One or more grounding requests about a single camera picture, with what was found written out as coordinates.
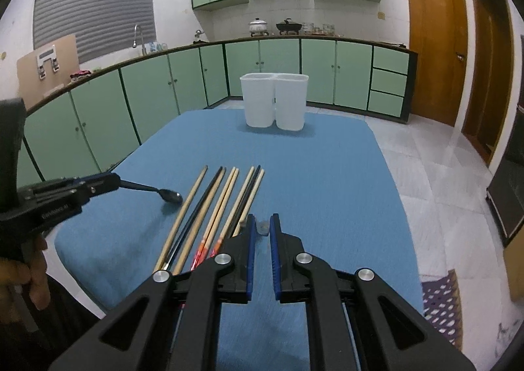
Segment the person's left hand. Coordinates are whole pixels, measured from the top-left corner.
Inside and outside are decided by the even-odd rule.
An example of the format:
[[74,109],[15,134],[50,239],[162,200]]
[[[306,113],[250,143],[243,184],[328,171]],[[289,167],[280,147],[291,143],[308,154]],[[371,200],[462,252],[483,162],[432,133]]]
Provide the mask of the person's left hand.
[[35,240],[35,252],[29,264],[1,258],[1,323],[8,325],[20,321],[15,300],[10,289],[20,286],[28,288],[28,295],[39,311],[51,302],[47,279],[47,263],[44,252],[48,245],[43,236]]

